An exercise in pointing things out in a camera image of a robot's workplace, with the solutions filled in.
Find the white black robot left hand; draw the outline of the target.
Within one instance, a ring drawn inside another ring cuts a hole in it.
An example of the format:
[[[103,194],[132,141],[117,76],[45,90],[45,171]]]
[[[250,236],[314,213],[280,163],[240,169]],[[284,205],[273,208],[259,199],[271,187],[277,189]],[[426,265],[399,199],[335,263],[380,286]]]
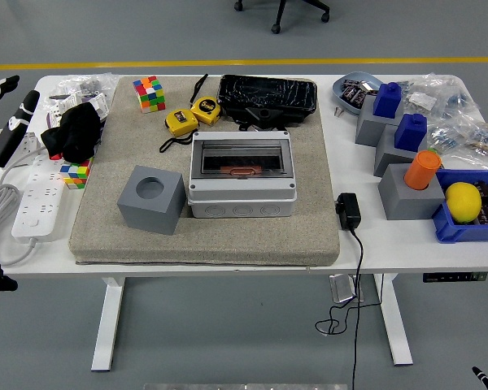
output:
[[[6,93],[17,88],[20,81],[19,76],[10,76],[0,80],[0,100]],[[31,118],[37,107],[40,94],[31,90],[19,109],[10,117],[0,132],[0,167],[5,167],[12,155],[24,139]]]

